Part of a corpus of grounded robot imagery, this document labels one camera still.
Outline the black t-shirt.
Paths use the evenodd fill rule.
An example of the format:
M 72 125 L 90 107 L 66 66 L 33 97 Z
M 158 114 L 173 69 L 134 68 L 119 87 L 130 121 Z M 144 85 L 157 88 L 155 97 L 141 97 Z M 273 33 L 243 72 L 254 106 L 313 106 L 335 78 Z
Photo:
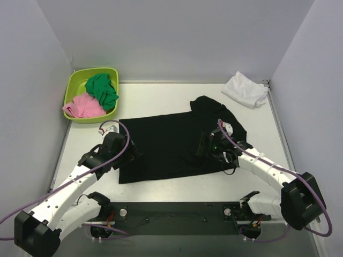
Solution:
M 119 183 L 204 175 L 232 169 L 225 161 L 196 155 L 202 133 L 217 128 L 218 119 L 233 127 L 233 138 L 247 132 L 225 105 L 207 96 L 190 102 L 191 110 L 177 114 L 121 119 L 141 156 L 120 168 Z

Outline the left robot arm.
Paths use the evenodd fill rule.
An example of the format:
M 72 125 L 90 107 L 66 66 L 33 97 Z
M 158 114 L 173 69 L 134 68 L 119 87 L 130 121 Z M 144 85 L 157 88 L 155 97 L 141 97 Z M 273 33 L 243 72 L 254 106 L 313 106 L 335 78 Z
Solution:
M 108 132 L 101 144 L 85 153 L 67 179 L 30 212 L 20 211 L 14 219 L 14 244 L 31 256 L 53 256 L 61 241 L 85 222 L 105 220 L 110 199 L 99 192 L 72 204 L 86 189 L 111 169 L 139 157 L 129 134 Z

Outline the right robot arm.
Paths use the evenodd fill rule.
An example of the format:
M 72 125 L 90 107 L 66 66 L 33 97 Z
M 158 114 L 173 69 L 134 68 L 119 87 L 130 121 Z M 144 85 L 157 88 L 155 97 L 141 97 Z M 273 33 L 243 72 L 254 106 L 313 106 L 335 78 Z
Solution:
M 230 138 L 225 128 L 203 133 L 197 156 L 247 170 L 278 192 L 278 196 L 259 191 L 244 196 L 240 205 L 246 213 L 283 219 L 293 229 L 302 230 L 326 211 L 312 174 L 299 174 L 275 164 L 251 144 Z

